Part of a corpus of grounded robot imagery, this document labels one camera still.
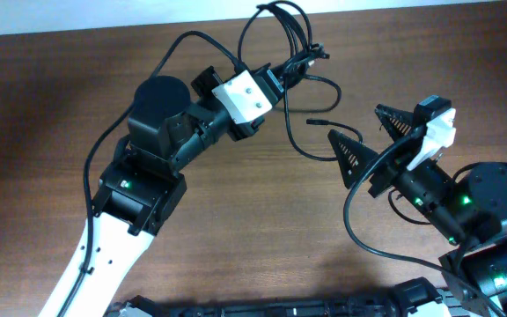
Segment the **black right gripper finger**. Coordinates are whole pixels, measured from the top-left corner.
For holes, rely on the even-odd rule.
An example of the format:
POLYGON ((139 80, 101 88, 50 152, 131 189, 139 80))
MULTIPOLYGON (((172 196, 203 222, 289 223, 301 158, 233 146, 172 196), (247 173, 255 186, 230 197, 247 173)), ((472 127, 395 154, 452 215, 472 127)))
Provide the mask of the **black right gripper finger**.
POLYGON ((351 189, 378 153, 335 129, 331 129, 327 137, 337 158, 344 186, 351 189))
POLYGON ((413 114, 409 111, 378 104, 375 114, 392 140, 405 136, 412 129, 413 114))

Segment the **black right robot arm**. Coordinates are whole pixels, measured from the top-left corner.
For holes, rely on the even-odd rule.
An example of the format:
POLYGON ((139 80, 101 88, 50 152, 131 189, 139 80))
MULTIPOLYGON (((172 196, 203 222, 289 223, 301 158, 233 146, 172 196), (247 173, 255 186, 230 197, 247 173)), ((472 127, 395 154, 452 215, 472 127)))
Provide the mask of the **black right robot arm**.
POLYGON ((445 172, 434 156, 454 142, 456 110, 437 95, 411 112, 379 104, 375 114, 393 140, 382 152, 336 129, 327 135, 349 190, 343 207, 348 235, 371 254, 440 272, 467 311, 507 316, 507 162, 475 162, 454 175, 445 172), (363 243, 349 209, 366 181, 372 197, 393 189, 406 198, 454 249, 432 263, 363 243))

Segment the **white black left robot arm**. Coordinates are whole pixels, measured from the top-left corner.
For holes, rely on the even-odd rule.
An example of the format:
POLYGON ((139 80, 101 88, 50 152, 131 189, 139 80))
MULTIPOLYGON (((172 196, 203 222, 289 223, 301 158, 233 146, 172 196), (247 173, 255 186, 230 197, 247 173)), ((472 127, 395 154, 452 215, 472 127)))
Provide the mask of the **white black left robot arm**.
POLYGON ((77 249, 41 315, 103 315, 184 195, 182 169, 223 135, 253 136, 282 96, 268 67, 226 81, 208 67, 191 85, 171 76, 140 84, 129 132, 99 177, 77 249))

